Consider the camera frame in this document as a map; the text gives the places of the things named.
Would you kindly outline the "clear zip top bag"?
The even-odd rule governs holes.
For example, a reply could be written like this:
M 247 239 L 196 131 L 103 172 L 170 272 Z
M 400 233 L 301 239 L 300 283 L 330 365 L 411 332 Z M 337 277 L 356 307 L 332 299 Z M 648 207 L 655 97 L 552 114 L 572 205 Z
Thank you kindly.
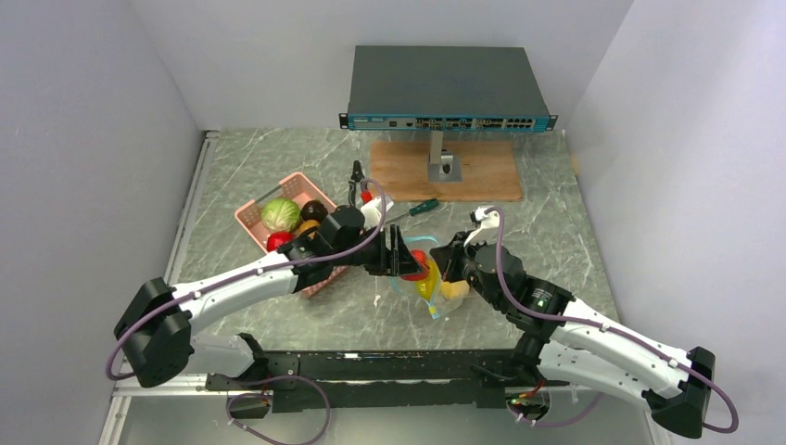
M 424 270 L 411 276 L 391 278 L 390 286 L 394 292 L 418 298 L 434 320 L 445 318 L 467 299 L 476 296 L 475 291 L 464 281 L 451 283 L 442 280 L 436 262 L 430 255 L 430 249 L 438 246 L 436 238 L 430 235 L 408 236 L 404 242 Z

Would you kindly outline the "red round fruit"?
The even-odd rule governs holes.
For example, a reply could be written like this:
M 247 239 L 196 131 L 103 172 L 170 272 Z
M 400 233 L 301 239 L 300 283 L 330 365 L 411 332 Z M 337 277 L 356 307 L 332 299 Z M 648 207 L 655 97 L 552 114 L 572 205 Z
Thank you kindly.
M 265 248 L 268 252 L 276 251 L 282 245 L 292 241 L 294 235 L 287 231 L 274 232 L 268 235 Z

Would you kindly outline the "brown potato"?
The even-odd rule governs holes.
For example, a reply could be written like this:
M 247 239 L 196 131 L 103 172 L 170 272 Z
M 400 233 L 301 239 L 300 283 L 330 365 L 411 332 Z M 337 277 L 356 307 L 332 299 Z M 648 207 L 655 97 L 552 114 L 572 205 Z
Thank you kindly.
M 317 235 L 317 231 L 321 223 L 317 220 L 304 221 L 295 231 L 294 237 L 307 237 L 313 239 Z

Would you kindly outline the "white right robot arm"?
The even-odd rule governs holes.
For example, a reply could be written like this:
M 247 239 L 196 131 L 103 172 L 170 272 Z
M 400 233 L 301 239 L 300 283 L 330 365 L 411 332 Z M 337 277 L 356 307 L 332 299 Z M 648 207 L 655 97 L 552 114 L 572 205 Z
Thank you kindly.
M 444 281 L 465 282 L 521 330 L 507 366 L 519 383 L 593 388 L 629 401 L 687 439 L 707 429 L 711 351 L 672 348 L 634 333 L 566 289 L 527 274 L 505 247 L 466 246 L 458 233 L 429 254 Z

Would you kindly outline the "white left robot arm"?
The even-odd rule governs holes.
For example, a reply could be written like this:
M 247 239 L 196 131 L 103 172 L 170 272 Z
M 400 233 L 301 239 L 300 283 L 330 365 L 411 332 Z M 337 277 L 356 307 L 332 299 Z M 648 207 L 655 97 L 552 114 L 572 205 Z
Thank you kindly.
M 174 286 L 160 277 L 144 282 L 114 327 L 107 377 L 157 387 L 186 368 L 203 329 L 260 301 L 316 286 L 339 267 L 393 277 L 424 270 L 396 224 L 368 229 L 359 210 L 342 206 L 319 226 L 227 273 Z

